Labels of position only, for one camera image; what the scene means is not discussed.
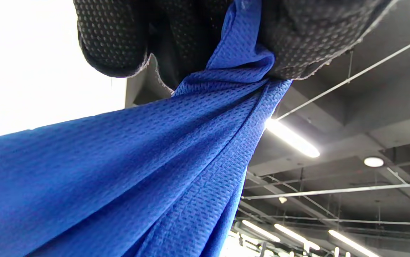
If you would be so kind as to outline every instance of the bright window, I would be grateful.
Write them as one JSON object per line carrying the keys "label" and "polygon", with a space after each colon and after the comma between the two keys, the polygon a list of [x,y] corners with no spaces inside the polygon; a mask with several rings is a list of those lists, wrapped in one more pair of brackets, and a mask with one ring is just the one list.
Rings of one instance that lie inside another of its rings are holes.
{"label": "bright window", "polygon": [[0,135],[124,108],[125,79],[91,68],[72,0],[0,1]]}

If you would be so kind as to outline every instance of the fluorescent light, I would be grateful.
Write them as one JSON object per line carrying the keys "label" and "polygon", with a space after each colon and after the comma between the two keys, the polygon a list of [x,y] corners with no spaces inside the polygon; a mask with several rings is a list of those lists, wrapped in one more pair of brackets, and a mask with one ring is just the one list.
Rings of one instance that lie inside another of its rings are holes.
{"label": "fluorescent light", "polygon": [[379,157],[367,157],[363,160],[363,163],[367,165],[368,167],[373,167],[373,168],[381,167],[384,165],[383,159]]}
{"label": "fluorescent light", "polygon": [[281,204],[288,201],[288,199],[286,197],[280,197],[280,198],[278,198],[278,200],[280,201]]}
{"label": "fluorescent light", "polygon": [[316,147],[274,119],[268,119],[265,122],[265,128],[306,156],[316,158],[320,155]]}
{"label": "fluorescent light", "polygon": [[253,246],[252,244],[246,244],[246,247],[248,247],[249,249],[252,249],[254,251],[258,251],[259,249],[257,249],[256,246]]}
{"label": "fluorescent light", "polygon": [[340,241],[343,241],[345,244],[349,245],[350,247],[354,248],[355,250],[365,254],[368,257],[379,257],[379,255],[371,252],[370,250],[366,249],[365,247],[361,246],[360,244],[357,244],[356,242],[352,241],[351,239],[343,236],[342,234],[329,230],[329,234],[331,234],[333,237],[337,238]]}
{"label": "fluorescent light", "polygon": [[270,251],[270,250],[265,250],[265,252],[264,252],[264,256],[273,256],[273,252],[272,251]]}
{"label": "fluorescent light", "polygon": [[250,227],[254,231],[258,232],[259,234],[269,238],[272,241],[275,241],[275,242],[280,242],[281,241],[277,236],[275,236],[275,235],[273,235],[273,234],[259,228],[258,226],[254,225],[253,223],[250,223],[249,221],[242,221],[242,223],[245,224],[246,226]]}
{"label": "fluorescent light", "polygon": [[290,236],[290,237],[292,237],[292,238],[294,238],[294,239],[296,239],[296,240],[302,242],[303,244],[308,244],[309,247],[311,247],[311,248],[314,249],[314,250],[320,250],[320,249],[321,249],[317,244],[315,244],[315,243],[313,243],[313,242],[311,242],[311,241],[306,240],[306,238],[304,238],[303,236],[301,236],[301,235],[295,233],[294,231],[292,231],[292,230],[290,230],[290,229],[288,229],[288,228],[286,228],[286,227],[281,226],[280,224],[275,224],[275,228],[276,228],[277,230],[279,230],[279,231],[281,231],[281,232],[287,234],[288,236]]}

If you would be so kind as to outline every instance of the concrete ceiling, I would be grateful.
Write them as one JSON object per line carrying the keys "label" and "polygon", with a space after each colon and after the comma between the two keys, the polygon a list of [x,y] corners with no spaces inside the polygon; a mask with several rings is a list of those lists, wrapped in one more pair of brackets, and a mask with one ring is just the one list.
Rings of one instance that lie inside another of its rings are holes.
{"label": "concrete ceiling", "polygon": [[[405,0],[355,47],[352,74],[409,43],[410,0]],[[311,78],[295,81],[275,116],[345,80],[349,62],[350,55],[342,55]],[[266,132],[250,163],[244,196],[410,183],[410,49],[281,122],[318,146],[321,156],[303,156]],[[383,158],[399,178],[385,167],[363,165],[367,156]],[[410,188],[290,197],[284,204],[276,198],[243,201],[241,210],[247,213],[237,218],[261,226],[289,222],[312,241],[322,240],[316,243],[324,247],[337,245],[326,233],[337,225],[324,218],[410,222]],[[410,225],[346,222],[340,229],[350,235],[360,230],[354,238],[381,257],[410,257]]]}

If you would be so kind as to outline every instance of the fabric fold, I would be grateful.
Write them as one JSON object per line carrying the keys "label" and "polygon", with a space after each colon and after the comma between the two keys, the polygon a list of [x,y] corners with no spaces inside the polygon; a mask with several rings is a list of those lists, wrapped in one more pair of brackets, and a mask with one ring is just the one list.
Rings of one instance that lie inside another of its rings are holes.
{"label": "fabric fold", "polygon": [[141,107],[0,137],[0,256],[217,256],[291,81],[236,0],[206,70]]}

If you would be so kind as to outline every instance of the round ceiling light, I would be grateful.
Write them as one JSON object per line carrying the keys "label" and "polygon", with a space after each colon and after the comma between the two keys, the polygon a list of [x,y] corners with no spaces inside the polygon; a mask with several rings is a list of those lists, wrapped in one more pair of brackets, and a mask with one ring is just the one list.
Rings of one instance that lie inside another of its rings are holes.
{"label": "round ceiling light", "polygon": [[286,197],[280,197],[280,198],[278,198],[278,200],[280,201],[281,204],[288,201],[288,199]]}
{"label": "round ceiling light", "polygon": [[379,157],[367,157],[363,160],[363,163],[369,167],[381,167],[384,165],[384,161]]}

